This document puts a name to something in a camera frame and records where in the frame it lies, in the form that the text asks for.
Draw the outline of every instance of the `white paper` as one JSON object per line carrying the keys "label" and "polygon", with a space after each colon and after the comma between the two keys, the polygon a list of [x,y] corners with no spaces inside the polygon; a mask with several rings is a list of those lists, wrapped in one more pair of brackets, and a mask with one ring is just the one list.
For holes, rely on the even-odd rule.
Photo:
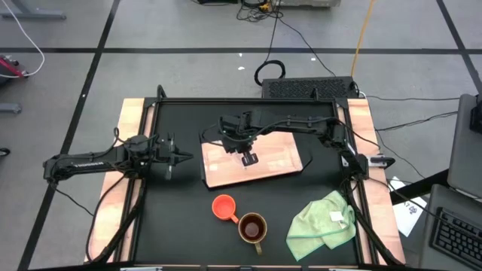
{"label": "white paper", "polygon": [[343,222],[338,221],[338,224],[340,225],[341,229],[346,228],[346,225]]}
{"label": "white paper", "polygon": [[343,221],[343,215],[341,212],[330,212],[330,218],[333,222]]}
{"label": "white paper", "polygon": [[[398,181],[397,177],[393,177],[390,184],[395,188],[399,189],[405,186],[404,183]],[[423,208],[427,206],[427,202],[420,197],[412,199],[414,202],[420,204]],[[412,231],[413,227],[415,227],[416,222],[419,220],[420,215],[422,214],[423,210],[413,204],[412,202],[403,202],[399,203],[396,206],[393,206],[393,212],[395,213],[395,219],[397,220],[397,228],[398,230],[408,237],[410,232]]]}

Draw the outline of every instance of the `table leg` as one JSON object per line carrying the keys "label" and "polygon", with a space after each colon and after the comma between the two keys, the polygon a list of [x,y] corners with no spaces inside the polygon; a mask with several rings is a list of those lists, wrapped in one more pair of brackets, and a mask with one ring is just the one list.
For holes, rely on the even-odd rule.
{"label": "table leg", "polygon": [[[416,183],[404,186],[400,189],[397,189],[397,193],[402,194],[403,196],[407,197],[408,199],[413,199],[418,196],[423,196],[430,193],[432,189],[432,185],[434,184],[441,184],[445,187],[449,187],[447,183],[447,176],[449,174],[449,169],[445,169],[437,174],[434,174],[430,177],[424,178]],[[392,204],[397,205],[405,201],[395,192],[390,192],[390,198],[392,199]]]}

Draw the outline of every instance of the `green cloth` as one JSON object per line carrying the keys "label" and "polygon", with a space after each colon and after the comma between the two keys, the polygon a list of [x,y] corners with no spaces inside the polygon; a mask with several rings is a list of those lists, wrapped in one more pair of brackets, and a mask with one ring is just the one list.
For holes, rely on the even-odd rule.
{"label": "green cloth", "polygon": [[[341,212],[343,220],[333,222],[330,212]],[[354,222],[352,206],[333,191],[323,199],[310,202],[293,218],[286,244],[298,261],[324,244],[333,249],[348,242],[356,233]]]}

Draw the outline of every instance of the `orange measuring cup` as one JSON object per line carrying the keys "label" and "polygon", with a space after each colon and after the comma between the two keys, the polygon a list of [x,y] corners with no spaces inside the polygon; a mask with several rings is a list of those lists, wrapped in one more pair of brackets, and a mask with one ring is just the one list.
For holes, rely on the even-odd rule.
{"label": "orange measuring cup", "polygon": [[238,218],[234,215],[236,211],[236,203],[229,195],[219,195],[212,201],[212,212],[221,220],[232,220],[238,224]]}

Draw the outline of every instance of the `wooden frame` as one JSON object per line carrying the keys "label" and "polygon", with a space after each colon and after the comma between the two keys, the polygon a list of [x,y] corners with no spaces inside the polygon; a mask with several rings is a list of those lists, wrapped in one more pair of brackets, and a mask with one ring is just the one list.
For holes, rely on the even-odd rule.
{"label": "wooden frame", "polygon": [[[120,130],[120,138],[127,139],[130,136],[137,135],[139,132],[140,122],[142,118],[142,110],[144,99],[125,99],[117,127]],[[373,121],[371,118],[370,108],[366,99],[349,99],[349,114],[352,122],[352,128],[360,136],[377,142]],[[150,107],[146,116],[146,125],[144,134],[149,136],[151,131],[151,123],[153,120],[154,109]],[[344,121],[342,108],[339,108],[338,114],[340,119]],[[373,155],[378,154],[379,150],[371,143],[365,142],[355,137],[356,147],[359,153]],[[102,186],[101,195],[112,186],[122,175],[118,172],[109,172],[105,174],[104,184]],[[383,169],[370,169],[370,177],[386,181]],[[112,192],[104,199],[99,207],[96,223],[90,238],[90,255],[92,258],[97,256],[105,245],[110,241],[111,237],[118,229],[121,216],[124,209],[124,201],[127,195],[128,180],[124,179]],[[130,207],[132,208],[137,198],[140,181],[136,180],[134,193],[131,199]],[[401,247],[400,236],[393,213],[392,201],[390,199],[388,187],[377,183],[376,181],[367,180],[364,182],[368,209],[370,212],[372,227],[381,238],[385,246],[392,254],[402,263],[405,262],[403,248]],[[358,193],[355,193],[355,201],[358,202]],[[365,263],[371,263],[371,253],[368,244],[368,237],[363,229],[358,226],[362,254]],[[128,260],[130,247],[133,236],[133,224],[131,224],[124,237],[124,245],[120,253],[120,260]],[[381,256],[378,255],[380,264],[384,264]]]}

